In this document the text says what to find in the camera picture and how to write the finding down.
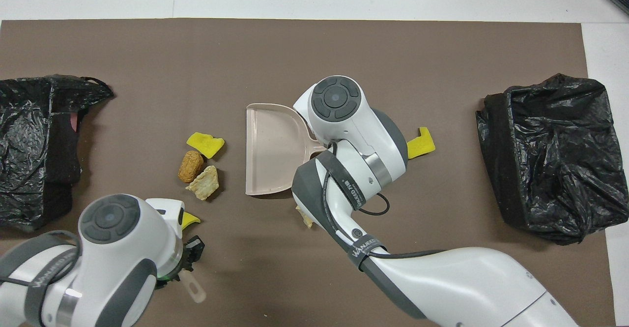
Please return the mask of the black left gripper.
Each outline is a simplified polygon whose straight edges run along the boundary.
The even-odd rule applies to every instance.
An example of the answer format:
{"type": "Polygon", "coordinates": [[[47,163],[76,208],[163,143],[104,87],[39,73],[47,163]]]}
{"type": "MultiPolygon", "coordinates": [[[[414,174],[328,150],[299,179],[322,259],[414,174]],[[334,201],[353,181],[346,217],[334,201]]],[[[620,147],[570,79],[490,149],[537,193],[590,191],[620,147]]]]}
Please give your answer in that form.
{"type": "Polygon", "coordinates": [[[193,265],[202,257],[205,243],[199,236],[194,236],[184,245],[183,269],[194,271],[193,265]]]}

